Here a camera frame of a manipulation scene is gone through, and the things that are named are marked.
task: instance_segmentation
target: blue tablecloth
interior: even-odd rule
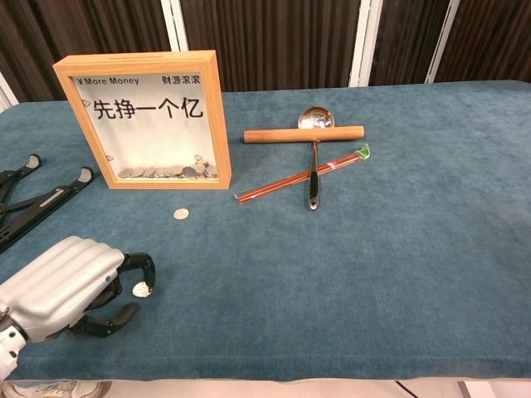
[[[16,378],[531,376],[531,85],[516,81],[223,96],[228,191],[112,191],[99,176],[7,252],[5,280],[69,235],[147,251],[153,295],[107,339],[26,346]],[[307,143],[245,145],[311,105],[362,124],[369,160],[240,205],[309,166]],[[322,162],[360,148],[322,143]],[[66,102],[0,114],[0,170],[44,164],[12,201],[97,170]],[[175,221],[173,212],[191,214]],[[110,315],[131,300],[125,274]]]

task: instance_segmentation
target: stainless steel ladle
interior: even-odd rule
[[[335,119],[332,113],[320,106],[313,106],[305,110],[299,117],[299,129],[325,129],[334,127]],[[317,141],[312,142],[312,163],[309,175],[309,195],[308,204],[311,210],[317,209],[319,205],[319,174]]]

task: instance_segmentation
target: brown curtain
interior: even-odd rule
[[[188,46],[215,49],[224,91],[348,85],[359,0],[181,0]]]
[[[531,82],[531,2],[461,0],[436,81]]]
[[[17,99],[64,99],[51,66],[70,54],[169,51],[159,0],[1,0],[0,71]]]
[[[449,0],[384,0],[369,85],[424,83]]]

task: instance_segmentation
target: teal felt table cover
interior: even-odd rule
[[[226,191],[119,191],[98,176],[0,255],[0,280],[69,235],[157,266],[94,316],[142,308],[106,338],[28,344],[12,378],[531,377],[531,85],[517,81],[223,95]],[[322,163],[367,142],[370,159],[241,205],[233,194],[309,168],[309,143],[241,142],[295,127],[312,105],[362,142],[321,143]],[[66,102],[0,114],[0,170],[42,167],[10,201],[98,170]],[[185,207],[190,216],[176,221]]]

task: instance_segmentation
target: wooden rolling pin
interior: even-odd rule
[[[244,143],[300,143],[313,141],[348,141],[361,139],[363,126],[327,127],[325,129],[246,130]]]

